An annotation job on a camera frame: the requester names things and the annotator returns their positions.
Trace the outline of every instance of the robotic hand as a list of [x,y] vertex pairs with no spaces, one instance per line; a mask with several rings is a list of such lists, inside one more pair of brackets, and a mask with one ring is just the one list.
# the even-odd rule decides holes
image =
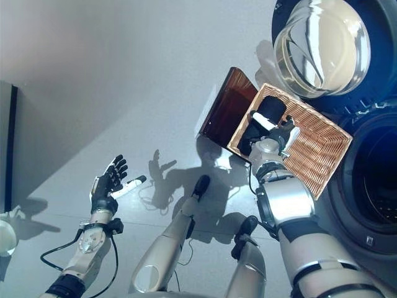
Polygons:
[[285,168],[282,156],[288,156],[288,138],[297,137],[293,120],[286,127],[271,127],[266,118],[260,120],[270,134],[252,144],[249,155],[259,182],[260,224],[280,241],[291,296],[384,297],[344,247],[318,226],[309,189]]
[[[146,180],[146,177],[140,176],[122,184],[122,179],[127,176],[126,170],[128,167],[126,163],[123,156],[119,155],[108,165],[102,176],[95,178],[89,194],[91,218],[89,221],[80,223],[75,241],[42,255],[42,261],[62,271],[62,273],[40,298],[80,298],[97,277],[102,259],[109,252],[110,241],[115,248],[117,268],[118,257],[113,235],[123,232],[123,223],[120,219],[112,219],[118,208],[115,199]],[[43,258],[51,252],[73,244],[78,239],[78,248],[65,269],[57,267]],[[99,296],[109,288],[116,273],[117,269],[110,284],[93,297]]]

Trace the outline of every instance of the white floor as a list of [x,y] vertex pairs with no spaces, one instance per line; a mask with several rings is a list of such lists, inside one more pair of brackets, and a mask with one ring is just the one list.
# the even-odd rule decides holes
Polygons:
[[[256,85],[264,75],[264,53],[256,51],[269,47],[274,3],[1,1],[0,75],[21,91],[14,161],[14,205],[21,210],[12,219],[19,244],[10,260],[0,260],[2,298],[38,297],[56,279],[39,256],[74,237],[89,217],[94,177],[119,153],[130,178],[144,174],[148,181],[119,200],[120,269],[103,296],[127,293],[133,268],[202,173],[212,184],[199,210],[192,261],[177,272],[183,291],[224,295],[236,266],[232,234],[241,214],[257,215],[257,208],[246,165],[196,141],[195,130],[229,67],[240,67]],[[159,166],[176,162],[157,172],[150,163],[149,172],[156,150]],[[263,230],[255,237],[267,265],[265,296],[287,297],[279,244]],[[50,259],[64,266],[72,254]],[[186,245],[181,261],[189,256]],[[113,270],[110,252],[85,297],[101,290]],[[174,278],[169,288],[177,290]]]

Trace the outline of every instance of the wire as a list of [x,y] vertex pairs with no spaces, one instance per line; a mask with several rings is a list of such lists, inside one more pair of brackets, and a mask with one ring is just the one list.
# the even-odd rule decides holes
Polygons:
[[254,192],[254,190],[252,189],[251,186],[251,173],[252,173],[252,165],[249,165],[249,174],[248,174],[248,182],[249,182],[249,188],[251,190],[251,192],[256,196],[256,192]]
[[180,292],[180,291],[181,291],[181,287],[180,287],[180,285],[179,285],[178,274],[176,273],[176,270],[174,270],[174,272],[175,272],[175,277],[176,277],[176,283],[178,284],[178,291]]
[[115,257],[116,257],[116,268],[115,268],[115,270],[114,270],[114,274],[113,274],[112,280],[109,282],[109,284],[106,286],[105,289],[101,290],[98,294],[93,295],[93,296],[91,296],[90,298],[96,298],[96,297],[98,297],[99,295],[102,295],[108,288],[110,288],[110,286],[112,285],[112,283],[113,283],[114,280],[116,279],[116,275],[117,275],[117,271],[118,271],[118,253],[117,253],[117,246],[116,246],[116,243],[114,242],[114,239],[113,239],[113,235],[112,235],[112,234],[110,234],[110,240],[112,241],[113,248],[114,248],[114,255],[115,255]]
[[193,241],[193,239],[190,239],[189,242],[187,243],[187,244],[189,244],[190,249],[192,250],[192,254],[190,255],[190,258],[189,258],[189,260],[188,260],[186,263],[183,264],[183,263],[178,262],[178,264],[180,264],[181,266],[187,266],[187,265],[190,263],[190,261],[192,261],[192,258],[193,258],[193,246],[192,246],[192,241]]
[[57,248],[54,248],[53,250],[46,251],[44,254],[42,254],[42,255],[40,256],[40,260],[41,260],[42,262],[44,262],[45,264],[49,265],[50,267],[56,269],[56,270],[63,271],[63,268],[61,268],[61,267],[59,267],[59,266],[57,266],[57,265],[55,265],[55,264],[53,264],[53,263],[47,261],[44,257],[45,257],[46,255],[49,255],[50,253],[54,253],[54,252],[56,252],[56,251],[58,251],[58,250],[62,250],[62,249],[64,249],[64,248],[68,247],[68,246],[71,246],[73,243],[76,243],[77,240],[79,240],[79,237],[80,237],[80,235],[82,234],[82,232],[83,232],[83,229],[79,228],[78,231],[77,231],[77,234],[76,234],[76,236],[75,236],[75,238],[74,238],[74,240],[70,241],[69,243],[67,243],[67,244],[65,244],[65,245],[59,246],[59,247],[57,247]]
[[[68,247],[68,246],[71,246],[73,243],[76,243],[77,240],[79,240],[79,237],[80,237],[80,235],[83,233],[83,231],[84,231],[83,229],[79,228],[79,230],[77,231],[77,234],[76,234],[76,236],[75,236],[75,238],[74,238],[73,241],[70,241],[69,243],[67,243],[67,244],[65,244],[65,245],[59,246],[59,247],[57,247],[57,248],[54,248],[53,250],[46,251],[44,254],[42,254],[42,255],[40,256],[40,259],[41,259],[45,264],[49,265],[50,267],[55,268],[56,270],[59,270],[59,271],[63,271],[63,268],[61,268],[61,267],[59,267],[59,266],[57,266],[57,265],[55,265],[55,264],[53,264],[53,263],[47,261],[44,257],[45,257],[46,255],[49,255],[50,253],[54,253],[54,252],[56,252],[56,251],[58,251],[58,250],[62,250],[62,249],[64,249],[64,248]],[[109,235],[109,238],[110,238],[110,240],[112,241],[112,244],[113,244],[114,255],[115,255],[115,259],[116,259],[116,268],[115,268],[115,270],[114,270],[114,274],[113,274],[112,280],[109,282],[109,284],[108,284],[103,290],[101,290],[98,294],[95,294],[95,295],[91,296],[90,298],[96,298],[96,297],[98,297],[99,295],[102,295],[102,294],[113,284],[114,280],[116,279],[116,275],[117,275],[117,271],[118,271],[118,252],[117,252],[117,246],[116,246],[116,243],[114,242],[114,239],[113,239],[113,235],[112,235],[112,234]]]

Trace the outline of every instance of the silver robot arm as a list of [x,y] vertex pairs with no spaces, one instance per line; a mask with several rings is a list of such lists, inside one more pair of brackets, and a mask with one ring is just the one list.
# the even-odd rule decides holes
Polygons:
[[146,180],[140,176],[121,184],[121,180],[127,176],[126,170],[126,161],[119,155],[102,176],[95,178],[90,192],[91,218],[80,224],[78,237],[81,235],[81,238],[77,250],[65,269],[58,268],[62,273],[40,298],[80,298],[94,282],[102,260],[109,252],[112,235],[123,231],[121,220],[112,219],[118,208],[115,198]]
[[292,297],[384,297],[344,247],[316,222],[309,189],[283,164],[277,132],[252,146],[262,225],[280,241]]

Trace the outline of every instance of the wicker basket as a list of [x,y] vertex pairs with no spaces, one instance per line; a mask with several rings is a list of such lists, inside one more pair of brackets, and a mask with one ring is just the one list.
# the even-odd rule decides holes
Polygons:
[[272,85],[264,84],[249,106],[227,148],[248,160],[248,156],[242,155],[237,145],[249,124],[249,112],[256,110],[269,95],[284,102],[287,111],[283,119],[291,115],[295,125],[301,130],[299,137],[288,150],[291,156],[285,160],[285,166],[305,182],[317,200],[341,162],[352,137],[311,106]]

